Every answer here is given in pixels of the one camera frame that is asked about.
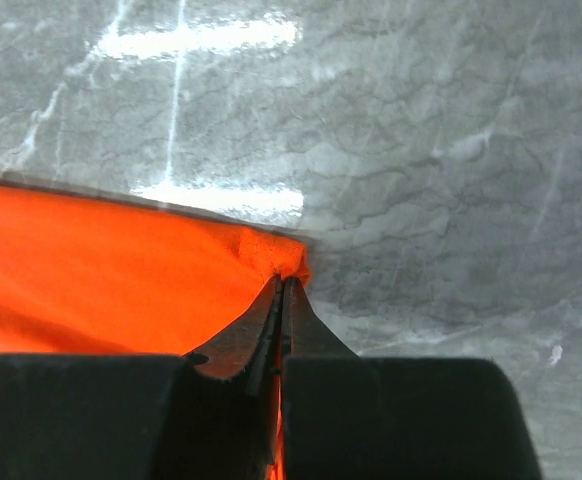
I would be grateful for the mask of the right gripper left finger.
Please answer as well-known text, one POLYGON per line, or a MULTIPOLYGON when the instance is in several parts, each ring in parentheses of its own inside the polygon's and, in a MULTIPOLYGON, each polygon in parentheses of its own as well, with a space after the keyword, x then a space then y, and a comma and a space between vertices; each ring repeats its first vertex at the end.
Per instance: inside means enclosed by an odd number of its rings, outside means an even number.
POLYGON ((282 282, 184 355, 0 354, 0 479, 263 479, 282 282))

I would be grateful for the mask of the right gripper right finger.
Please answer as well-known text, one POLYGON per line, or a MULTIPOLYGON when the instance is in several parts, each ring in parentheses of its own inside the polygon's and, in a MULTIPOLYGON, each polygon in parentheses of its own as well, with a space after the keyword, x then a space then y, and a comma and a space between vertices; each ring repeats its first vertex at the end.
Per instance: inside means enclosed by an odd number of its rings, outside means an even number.
POLYGON ((479 358, 360 357, 302 284, 282 303, 282 431, 289 479, 538 479, 517 393, 479 358))

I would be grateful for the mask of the orange t shirt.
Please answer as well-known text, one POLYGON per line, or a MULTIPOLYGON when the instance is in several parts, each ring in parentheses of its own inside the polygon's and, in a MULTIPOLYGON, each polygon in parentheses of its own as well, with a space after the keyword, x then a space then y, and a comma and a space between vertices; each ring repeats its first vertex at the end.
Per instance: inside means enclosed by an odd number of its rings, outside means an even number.
MULTIPOLYGON (((239 318, 272 278, 308 282, 304 244, 0 185, 0 354, 184 355, 239 318)), ((283 477, 278 407, 263 479, 283 477)))

